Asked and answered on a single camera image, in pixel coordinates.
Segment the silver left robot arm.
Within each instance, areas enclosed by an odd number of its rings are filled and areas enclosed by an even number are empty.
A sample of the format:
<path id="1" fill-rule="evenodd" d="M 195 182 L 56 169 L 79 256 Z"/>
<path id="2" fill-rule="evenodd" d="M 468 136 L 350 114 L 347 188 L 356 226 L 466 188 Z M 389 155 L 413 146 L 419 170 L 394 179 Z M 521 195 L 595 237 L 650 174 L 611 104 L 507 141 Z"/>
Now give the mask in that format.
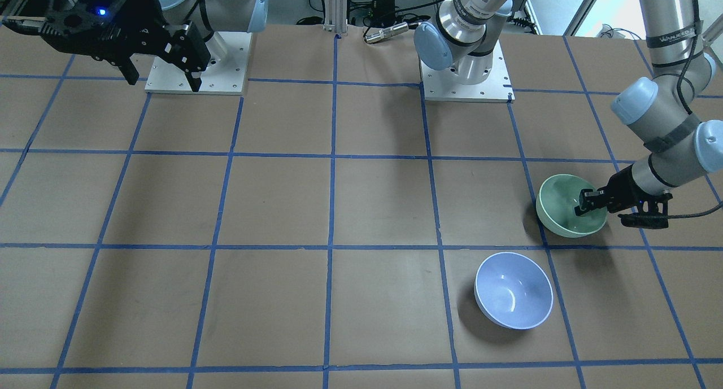
<path id="1" fill-rule="evenodd" d="M 491 20 L 508 0 L 443 0 L 436 16 L 414 32 L 421 62 L 441 71 L 468 55 L 485 55 L 498 41 Z M 638 78 L 612 102 L 618 119 L 649 155 L 615 173 L 606 186 L 583 189 L 576 216 L 597 209 L 630 219 L 668 219 L 671 191 L 721 169 L 721 121 L 690 108 L 715 77 L 703 51 L 698 0 L 640 0 L 652 77 Z"/>

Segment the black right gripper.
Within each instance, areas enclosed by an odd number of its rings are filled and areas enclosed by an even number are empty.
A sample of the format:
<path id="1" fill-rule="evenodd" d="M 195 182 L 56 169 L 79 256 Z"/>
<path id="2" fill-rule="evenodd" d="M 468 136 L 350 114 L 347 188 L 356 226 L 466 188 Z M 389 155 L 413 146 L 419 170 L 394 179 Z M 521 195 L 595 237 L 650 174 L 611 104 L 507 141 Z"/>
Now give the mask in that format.
<path id="1" fill-rule="evenodd" d="M 211 59 L 196 24 L 166 21 L 159 0 L 49 0 L 34 34 L 56 50 L 116 62 L 129 85 L 140 79 L 134 54 L 157 55 L 197 93 Z"/>

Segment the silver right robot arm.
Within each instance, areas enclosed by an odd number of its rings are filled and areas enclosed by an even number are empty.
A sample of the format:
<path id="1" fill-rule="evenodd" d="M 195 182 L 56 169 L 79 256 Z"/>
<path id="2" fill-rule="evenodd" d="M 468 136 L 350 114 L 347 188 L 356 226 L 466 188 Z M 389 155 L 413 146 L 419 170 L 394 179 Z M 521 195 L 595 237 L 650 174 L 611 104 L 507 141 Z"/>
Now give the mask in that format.
<path id="1" fill-rule="evenodd" d="M 7 21 L 65 54 L 115 67 L 130 85 L 132 58 L 152 55 L 148 93 L 243 95 L 253 34 L 268 0 L 49 0 L 41 21 Z"/>

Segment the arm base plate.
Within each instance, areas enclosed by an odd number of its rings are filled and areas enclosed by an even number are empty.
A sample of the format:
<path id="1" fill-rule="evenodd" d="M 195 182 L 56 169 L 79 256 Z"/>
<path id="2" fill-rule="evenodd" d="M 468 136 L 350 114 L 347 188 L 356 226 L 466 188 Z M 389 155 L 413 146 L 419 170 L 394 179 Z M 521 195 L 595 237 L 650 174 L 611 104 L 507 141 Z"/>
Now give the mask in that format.
<path id="1" fill-rule="evenodd" d="M 254 34 L 250 32 L 215 32 L 206 43 L 211 59 L 201 73 L 201 88 L 192 91 L 184 74 L 170 63 L 156 57 L 149 72 L 145 91 L 166 95 L 242 96 L 250 63 Z"/>
<path id="2" fill-rule="evenodd" d="M 512 103 L 516 100 L 500 42 L 484 56 L 466 55 L 436 71 L 419 62 L 424 98 L 436 102 Z"/>

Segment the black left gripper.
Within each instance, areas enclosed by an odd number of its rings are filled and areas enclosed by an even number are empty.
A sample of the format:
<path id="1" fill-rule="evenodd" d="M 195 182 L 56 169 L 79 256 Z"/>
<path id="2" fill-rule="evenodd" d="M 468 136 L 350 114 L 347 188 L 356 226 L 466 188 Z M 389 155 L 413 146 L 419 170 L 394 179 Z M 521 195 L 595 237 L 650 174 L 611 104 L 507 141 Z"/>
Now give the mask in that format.
<path id="1" fill-rule="evenodd" d="M 575 215 L 587 216 L 598 208 L 605 208 L 610 213 L 637 207 L 650 198 L 650 194 L 635 183 L 632 169 L 623 169 L 615 173 L 606 186 L 598 189 L 581 189 L 580 201 L 592 200 L 593 207 L 576 206 Z"/>

